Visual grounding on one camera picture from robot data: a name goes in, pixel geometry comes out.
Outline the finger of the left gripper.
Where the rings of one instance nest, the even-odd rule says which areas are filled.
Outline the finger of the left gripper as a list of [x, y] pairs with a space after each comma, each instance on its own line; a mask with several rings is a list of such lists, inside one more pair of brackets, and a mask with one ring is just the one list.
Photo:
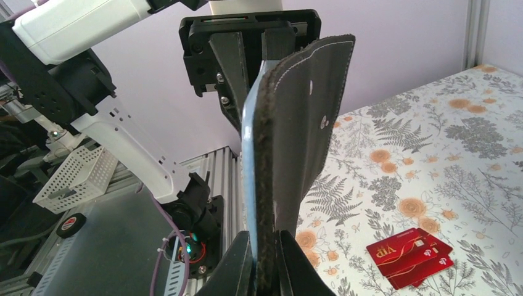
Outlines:
[[267, 28], [261, 36], [262, 60], [281, 60], [295, 52], [292, 27]]
[[211, 35], [209, 45], [216, 59], [221, 111], [240, 133], [242, 108], [250, 89], [242, 34], [216, 33]]

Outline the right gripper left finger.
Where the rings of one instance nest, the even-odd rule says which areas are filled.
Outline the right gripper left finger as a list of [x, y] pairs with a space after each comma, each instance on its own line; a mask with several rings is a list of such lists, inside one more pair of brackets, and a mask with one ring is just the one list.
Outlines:
[[253, 256], [248, 231], [232, 241], [218, 266], [197, 296], [240, 296], [253, 294]]

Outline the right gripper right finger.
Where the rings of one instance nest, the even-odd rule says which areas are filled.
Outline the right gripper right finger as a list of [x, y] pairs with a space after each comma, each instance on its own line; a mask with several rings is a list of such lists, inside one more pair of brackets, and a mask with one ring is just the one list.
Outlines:
[[334, 295], [289, 231], [276, 232], [277, 295]]

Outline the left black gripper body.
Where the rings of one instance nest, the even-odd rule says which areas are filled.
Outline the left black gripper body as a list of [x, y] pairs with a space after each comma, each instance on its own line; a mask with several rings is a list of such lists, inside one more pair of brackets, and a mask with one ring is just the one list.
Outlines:
[[207, 15], [183, 18], [179, 37], [183, 47], [183, 60], [195, 94], [216, 90], [218, 73], [223, 73], [211, 48], [212, 35], [239, 32], [245, 53], [247, 89], [253, 85], [262, 61], [262, 33], [269, 28], [290, 26], [299, 51], [317, 40], [321, 32], [321, 19], [314, 9], [281, 10], [229, 15]]

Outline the black leather card holder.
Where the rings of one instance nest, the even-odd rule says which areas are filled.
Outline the black leather card holder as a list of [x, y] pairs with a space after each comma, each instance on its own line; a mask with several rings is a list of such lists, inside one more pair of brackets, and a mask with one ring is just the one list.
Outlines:
[[242, 111], [246, 222], [255, 295], [279, 293], [276, 235], [295, 235], [300, 204], [322, 171], [356, 38], [269, 50]]

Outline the red VIP card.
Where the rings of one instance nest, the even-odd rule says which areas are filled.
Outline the red VIP card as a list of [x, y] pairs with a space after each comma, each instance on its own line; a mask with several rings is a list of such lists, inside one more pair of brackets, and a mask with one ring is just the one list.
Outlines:
[[425, 278], [453, 266], [453, 247], [421, 228], [418, 231], [421, 237], [414, 241], [413, 249], [384, 265], [384, 276], [396, 290], [418, 287]]

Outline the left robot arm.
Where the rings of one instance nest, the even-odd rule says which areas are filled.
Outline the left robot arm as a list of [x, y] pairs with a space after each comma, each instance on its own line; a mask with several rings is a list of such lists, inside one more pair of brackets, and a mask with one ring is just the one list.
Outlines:
[[[109, 127], [102, 101], [116, 87], [93, 46], [174, 5], [173, 1], [36, 1], [1, 24], [1, 70], [50, 120], [97, 140], [150, 186], [162, 204], [180, 199], [189, 175], [167, 175], [167, 152], [146, 145], [144, 132]], [[256, 66], [284, 62], [319, 38], [313, 9], [285, 10], [279, 1], [211, 1], [211, 15], [186, 17], [179, 29], [194, 91], [215, 85], [230, 102], [221, 111], [241, 135], [253, 161], [249, 180], [253, 259], [267, 268], [276, 258], [277, 221], [271, 178], [275, 138], [273, 99], [263, 98]]]

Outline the black tape roll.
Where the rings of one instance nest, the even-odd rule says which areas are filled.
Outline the black tape roll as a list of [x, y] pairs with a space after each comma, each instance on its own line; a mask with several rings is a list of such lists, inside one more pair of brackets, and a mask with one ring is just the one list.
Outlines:
[[75, 235], [86, 223], [87, 217], [82, 213], [75, 213], [66, 218], [56, 229], [56, 234], [63, 239]]

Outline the white perforated basket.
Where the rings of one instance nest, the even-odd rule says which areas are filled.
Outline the white perforated basket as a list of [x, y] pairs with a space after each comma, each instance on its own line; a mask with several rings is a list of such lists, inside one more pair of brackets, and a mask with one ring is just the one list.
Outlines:
[[62, 162], [33, 203], [62, 213], [105, 194], [118, 159], [106, 148], [81, 146]]

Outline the floral patterned table mat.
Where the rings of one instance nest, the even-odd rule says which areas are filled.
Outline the floral patterned table mat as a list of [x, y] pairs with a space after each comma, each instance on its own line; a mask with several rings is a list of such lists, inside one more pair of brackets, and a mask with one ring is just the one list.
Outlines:
[[[366, 248], [409, 228], [454, 264], [395, 290]], [[339, 116], [296, 240], [335, 295], [521, 295], [522, 76], [480, 65]]]

